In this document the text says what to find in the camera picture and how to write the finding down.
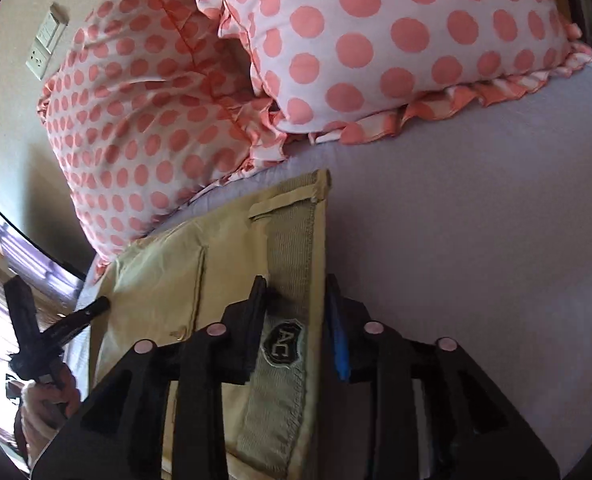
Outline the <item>person's left hand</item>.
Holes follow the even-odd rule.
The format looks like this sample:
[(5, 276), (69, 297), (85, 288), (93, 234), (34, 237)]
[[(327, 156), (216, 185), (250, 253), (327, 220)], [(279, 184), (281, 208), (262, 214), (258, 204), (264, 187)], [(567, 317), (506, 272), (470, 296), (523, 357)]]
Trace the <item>person's left hand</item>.
[(26, 442), (27, 463), (30, 468), (66, 420), (80, 408), (81, 394), (77, 388), (76, 378), (67, 364), (60, 370), (60, 381), (61, 388), (28, 382), (22, 390), (19, 422)]

